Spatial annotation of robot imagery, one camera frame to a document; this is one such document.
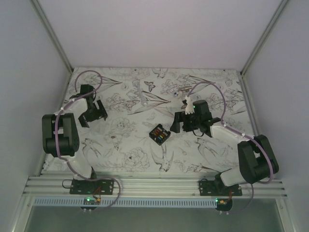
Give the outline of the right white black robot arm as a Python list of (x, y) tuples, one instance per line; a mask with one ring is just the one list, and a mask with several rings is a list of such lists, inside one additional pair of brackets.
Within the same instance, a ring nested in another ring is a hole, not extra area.
[(214, 183), (218, 195), (226, 195), (231, 186), (241, 183), (254, 184), (268, 178), (269, 183), (279, 171), (279, 165), (268, 138), (264, 135), (251, 137), (225, 124), (220, 118), (213, 117), (205, 100), (190, 103), (186, 101), (185, 111), (176, 112), (170, 131), (194, 132), (223, 140), (238, 153), (237, 167), (219, 174)]

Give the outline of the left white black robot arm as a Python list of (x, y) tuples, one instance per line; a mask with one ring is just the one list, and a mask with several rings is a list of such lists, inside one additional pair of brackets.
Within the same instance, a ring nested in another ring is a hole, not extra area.
[(96, 100), (95, 88), (81, 85), (80, 92), (70, 97), (62, 109), (42, 117), (42, 145), (46, 154), (51, 154), (68, 164), (74, 179), (83, 180), (81, 188), (87, 194), (98, 190), (97, 175), (80, 148), (78, 130), (86, 131), (90, 123), (103, 119), (108, 114), (100, 100)]

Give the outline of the black fuse box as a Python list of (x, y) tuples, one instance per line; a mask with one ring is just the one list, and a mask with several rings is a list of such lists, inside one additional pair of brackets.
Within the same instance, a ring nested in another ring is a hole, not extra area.
[(154, 129), (152, 129), (149, 132), (149, 137), (157, 144), (162, 145), (171, 135), (171, 132), (164, 129), (161, 124), (158, 124), (155, 126)]

